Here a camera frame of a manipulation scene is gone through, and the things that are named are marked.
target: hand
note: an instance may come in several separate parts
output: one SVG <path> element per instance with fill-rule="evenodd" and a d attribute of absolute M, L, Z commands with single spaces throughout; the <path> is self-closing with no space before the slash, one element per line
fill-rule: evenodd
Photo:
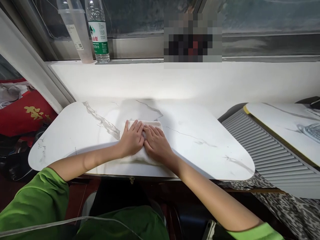
<path fill-rule="evenodd" d="M 150 125 L 144 125 L 143 130 L 147 136 L 147 139 L 144 140 L 144 147 L 146 148 L 147 154 L 154 160 L 167 166 L 175 154 L 164 136 L 163 131 L 160 128 Z"/>
<path fill-rule="evenodd" d="M 142 135 L 142 122 L 135 120 L 129 130 L 128 124 L 129 121 L 127 120 L 123 130 L 123 135 L 117 144 L 121 158 L 134 155 L 143 147 L 144 137 Z"/>

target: person's left hand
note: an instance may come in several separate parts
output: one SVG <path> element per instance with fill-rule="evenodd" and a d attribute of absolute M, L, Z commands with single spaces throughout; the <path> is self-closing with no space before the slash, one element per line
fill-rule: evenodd
<path fill-rule="evenodd" d="M 120 142 L 117 144 L 121 158 L 136 154 L 143 147 L 144 143 L 142 122 L 135 120 L 130 129 L 128 129 L 128 124 L 129 121 L 127 120 L 123 130 L 123 135 Z"/>

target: green sleeve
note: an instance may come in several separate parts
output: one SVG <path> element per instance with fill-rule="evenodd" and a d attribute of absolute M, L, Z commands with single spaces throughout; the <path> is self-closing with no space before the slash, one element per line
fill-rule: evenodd
<path fill-rule="evenodd" d="M 228 232 L 236 240 L 283 240 L 284 238 L 268 223 L 244 232 Z"/>
<path fill-rule="evenodd" d="M 54 170 L 44 168 L 0 213 L 0 232 L 62 221 L 68 199 L 68 184 Z"/>

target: white marble table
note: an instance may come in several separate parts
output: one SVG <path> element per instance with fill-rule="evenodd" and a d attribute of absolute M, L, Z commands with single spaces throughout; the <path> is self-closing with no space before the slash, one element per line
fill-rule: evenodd
<path fill-rule="evenodd" d="M 40 171 L 61 158 L 115 144 L 127 119 L 160 121 L 174 151 L 210 179 L 246 180 L 254 174 L 250 155 L 207 109 L 173 100 L 72 103 L 35 143 L 29 165 Z M 119 159 L 87 174 L 177 177 L 164 166 Z"/>
<path fill-rule="evenodd" d="M 320 166 L 320 144 L 299 129 L 320 123 L 320 116 L 303 104 L 248 103 L 246 109 L 306 158 Z"/>

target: red bag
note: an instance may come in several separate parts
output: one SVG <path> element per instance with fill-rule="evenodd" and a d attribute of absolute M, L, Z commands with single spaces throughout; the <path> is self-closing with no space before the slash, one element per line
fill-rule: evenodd
<path fill-rule="evenodd" d="M 0 134 L 8 137 L 37 131 L 43 122 L 51 123 L 58 114 L 37 91 L 0 109 Z"/>

